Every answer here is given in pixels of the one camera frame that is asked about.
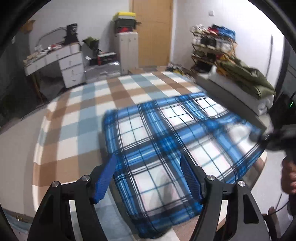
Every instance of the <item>folded blue plaid blanket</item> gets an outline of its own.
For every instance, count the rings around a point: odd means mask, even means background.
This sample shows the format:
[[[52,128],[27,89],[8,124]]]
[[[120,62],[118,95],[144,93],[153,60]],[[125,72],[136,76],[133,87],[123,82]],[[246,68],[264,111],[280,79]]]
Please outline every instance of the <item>folded blue plaid blanket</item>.
[[[234,183],[264,150],[260,132],[204,93],[159,99],[103,119],[107,150],[117,156],[116,187],[141,238],[157,238],[200,214],[180,168],[188,153],[206,174]]]

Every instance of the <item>wooden door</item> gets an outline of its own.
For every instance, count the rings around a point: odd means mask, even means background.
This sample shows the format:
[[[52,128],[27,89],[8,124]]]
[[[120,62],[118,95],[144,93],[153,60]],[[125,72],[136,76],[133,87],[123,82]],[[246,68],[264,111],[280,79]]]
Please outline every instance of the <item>wooden door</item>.
[[[172,0],[133,0],[139,34],[139,66],[165,66],[169,62]]]

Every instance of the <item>desk leg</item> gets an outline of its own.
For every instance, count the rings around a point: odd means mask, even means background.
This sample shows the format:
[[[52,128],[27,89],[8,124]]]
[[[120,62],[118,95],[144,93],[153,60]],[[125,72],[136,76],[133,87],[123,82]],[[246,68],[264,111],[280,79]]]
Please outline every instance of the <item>desk leg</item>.
[[[33,79],[33,83],[34,83],[34,87],[35,87],[36,93],[37,93],[39,99],[41,100],[41,103],[43,104],[44,102],[43,102],[42,96],[40,94],[39,87],[37,85],[35,73],[33,73],[31,76],[32,76],[32,79]]]

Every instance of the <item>ribbed blue pad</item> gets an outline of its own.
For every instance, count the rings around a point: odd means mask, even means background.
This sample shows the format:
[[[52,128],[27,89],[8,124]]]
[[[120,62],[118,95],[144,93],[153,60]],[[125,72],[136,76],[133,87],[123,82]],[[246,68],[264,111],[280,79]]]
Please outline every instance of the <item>ribbed blue pad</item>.
[[[180,166],[193,199],[201,203],[203,201],[203,197],[201,195],[200,182],[196,178],[184,155],[181,156]]]
[[[96,182],[95,193],[93,196],[93,199],[96,203],[103,199],[106,194],[111,178],[115,171],[116,162],[116,157],[113,154],[108,163],[106,164],[104,170],[102,171],[98,181]]]

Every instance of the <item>silver screw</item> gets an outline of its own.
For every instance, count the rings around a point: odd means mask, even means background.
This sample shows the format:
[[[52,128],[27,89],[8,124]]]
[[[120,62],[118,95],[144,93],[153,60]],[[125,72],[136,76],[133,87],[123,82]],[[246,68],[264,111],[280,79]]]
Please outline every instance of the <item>silver screw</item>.
[[[239,181],[237,184],[241,187],[244,187],[246,185],[246,183],[244,181]]]
[[[207,179],[210,181],[215,180],[215,176],[214,175],[207,175]]]
[[[52,183],[52,187],[57,187],[59,185],[59,182],[58,181],[54,181],[53,183]]]
[[[84,182],[87,182],[89,179],[90,179],[90,176],[89,176],[89,175],[84,175],[84,176],[82,177],[82,180],[83,180]]]

